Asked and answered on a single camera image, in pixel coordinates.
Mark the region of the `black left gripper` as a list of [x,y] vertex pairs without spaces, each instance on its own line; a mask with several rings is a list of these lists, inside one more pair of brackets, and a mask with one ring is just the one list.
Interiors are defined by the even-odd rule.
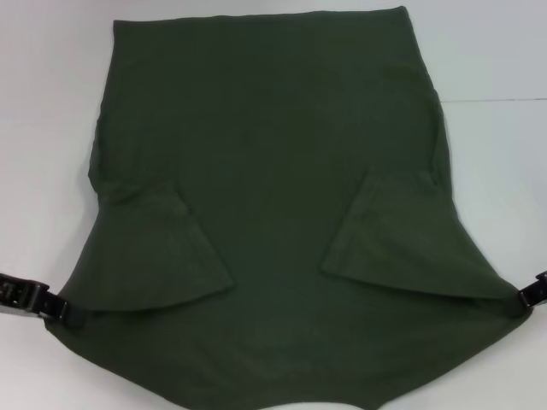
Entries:
[[[0,273],[0,313],[27,316],[81,329],[86,311],[49,291],[49,285]],[[20,298],[23,293],[23,307]]]

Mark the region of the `dark green shirt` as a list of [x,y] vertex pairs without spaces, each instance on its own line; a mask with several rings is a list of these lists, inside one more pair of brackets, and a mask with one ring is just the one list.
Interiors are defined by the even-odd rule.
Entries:
[[405,8],[114,39],[68,349],[188,410],[378,410],[529,318],[458,218]]

